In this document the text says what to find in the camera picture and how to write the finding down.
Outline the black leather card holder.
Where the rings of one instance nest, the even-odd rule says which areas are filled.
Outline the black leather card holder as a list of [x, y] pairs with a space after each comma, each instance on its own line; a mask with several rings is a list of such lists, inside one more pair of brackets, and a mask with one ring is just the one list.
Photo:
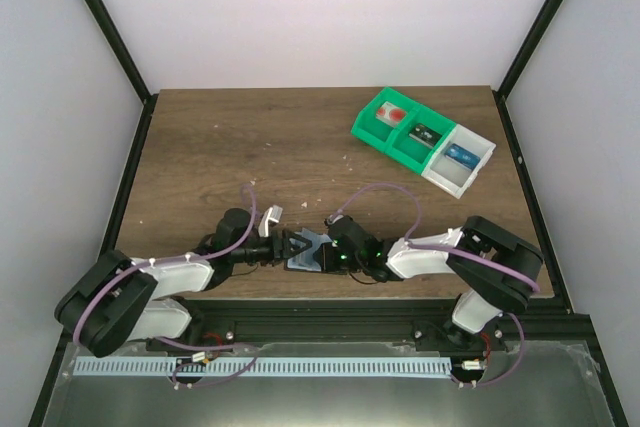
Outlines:
[[312, 255], [314, 254], [314, 252], [316, 251], [316, 249], [321, 243], [328, 242], [328, 241], [334, 242], [334, 241], [327, 234], [318, 234], [306, 228], [302, 228], [300, 231], [296, 233], [299, 233], [301, 236], [311, 240], [312, 247], [308, 251], [294, 257], [293, 259], [290, 259], [286, 263], [285, 269], [290, 271], [298, 271], [298, 272], [318, 273], [318, 272], [312, 271], [312, 262], [313, 262]]

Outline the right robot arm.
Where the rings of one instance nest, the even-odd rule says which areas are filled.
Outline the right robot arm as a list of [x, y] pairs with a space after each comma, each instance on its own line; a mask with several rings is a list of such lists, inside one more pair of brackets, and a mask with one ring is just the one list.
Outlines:
[[377, 283], [441, 274], [460, 278], [468, 290], [442, 326], [442, 336], [460, 349], [468, 349], [500, 315], [524, 312], [540, 291], [541, 251], [481, 216], [440, 235], [378, 239], [340, 215], [328, 222], [328, 237], [313, 253], [322, 273], [363, 273]]

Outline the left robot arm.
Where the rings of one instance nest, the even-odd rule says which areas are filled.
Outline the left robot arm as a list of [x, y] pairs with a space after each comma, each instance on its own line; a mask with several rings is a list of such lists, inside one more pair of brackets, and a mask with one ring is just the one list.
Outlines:
[[238, 264], [277, 265], [311, 249], [300, 234], [276, 230], [280, 214], [272, 206], [257, 220], [231, 208], [213, 233], [177, 257], [140, 259], [107, 251], [59, 301], [54, 318], [75, 344], [98, 358], [131, 341], [177, 339], [194, 317], [179, 294], [221, 285]]

